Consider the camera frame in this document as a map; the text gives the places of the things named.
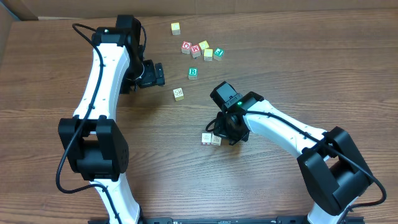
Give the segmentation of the white block red side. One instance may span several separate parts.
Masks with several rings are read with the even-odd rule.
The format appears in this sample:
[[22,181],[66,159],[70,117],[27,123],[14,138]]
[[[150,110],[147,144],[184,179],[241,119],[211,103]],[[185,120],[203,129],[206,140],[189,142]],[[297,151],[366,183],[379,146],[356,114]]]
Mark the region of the white block red side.
[[211,139],[211,144],[212,145],[216,145],[216,146],[220,146],[221,145],[221,138],[219,136],[215,136],[214,134],[212,135],[212,139]]

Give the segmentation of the white number block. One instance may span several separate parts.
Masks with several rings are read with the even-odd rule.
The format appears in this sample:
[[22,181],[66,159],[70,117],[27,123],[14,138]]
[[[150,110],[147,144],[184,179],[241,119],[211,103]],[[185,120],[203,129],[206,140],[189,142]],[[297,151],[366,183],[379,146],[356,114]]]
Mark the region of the white number block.
[[212,134],[211,133],[202,133],[201,134],[201,143],[203,145],[210,145],[212,140]]

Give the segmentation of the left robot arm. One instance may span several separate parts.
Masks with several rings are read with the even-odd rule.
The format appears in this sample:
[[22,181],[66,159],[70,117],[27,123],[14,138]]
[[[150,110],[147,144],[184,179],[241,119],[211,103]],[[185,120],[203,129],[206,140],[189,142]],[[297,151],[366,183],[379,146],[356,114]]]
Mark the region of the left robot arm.
[[55,184],[65,194],[96,189],[109,214],[105,223],[146,222],[127,181],[129,146],[116,124],[121,94],[165,84],[162,64],[144,58],[142,35],[145,28],[132,15],[119,15],[113,27],[93,29],[86,38],[93,63],[85,92],[72,118],[58,125],[65,152]]

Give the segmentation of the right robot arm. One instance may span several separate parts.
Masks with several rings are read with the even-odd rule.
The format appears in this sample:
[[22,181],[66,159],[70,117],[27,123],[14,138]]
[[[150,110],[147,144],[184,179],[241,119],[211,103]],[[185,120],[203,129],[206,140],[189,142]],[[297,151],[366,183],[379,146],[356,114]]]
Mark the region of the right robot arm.
[[210,94],[220,108],[211,133],[230,145],[259,134],[296,158],[314,201],[306,223],[342,223],[355,200],[374,182],[372,172],[351,136],[339,127],[314,128],[274,108],[251,91],[238,93],[229,83]]

